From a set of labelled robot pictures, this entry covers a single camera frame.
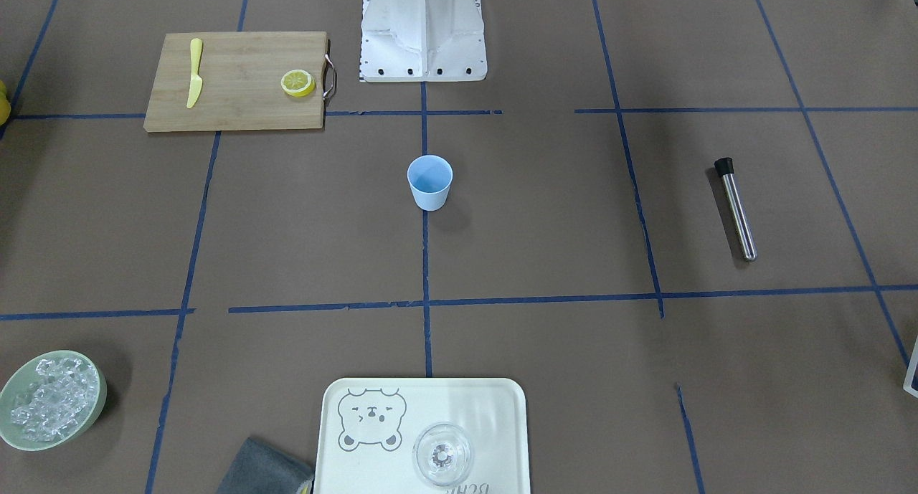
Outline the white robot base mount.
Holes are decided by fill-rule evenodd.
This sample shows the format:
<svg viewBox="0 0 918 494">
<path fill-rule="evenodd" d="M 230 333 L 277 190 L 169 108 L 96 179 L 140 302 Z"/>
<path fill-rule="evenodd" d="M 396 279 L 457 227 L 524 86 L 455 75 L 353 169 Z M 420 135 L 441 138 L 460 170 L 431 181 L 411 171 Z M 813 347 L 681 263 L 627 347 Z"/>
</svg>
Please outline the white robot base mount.
<svg viewBox="0 0 918 494">
<path fill-rule="evenodd" d="M 481 0 L 363 0 L 363 82 L 486 79 Z"/>
</svg>

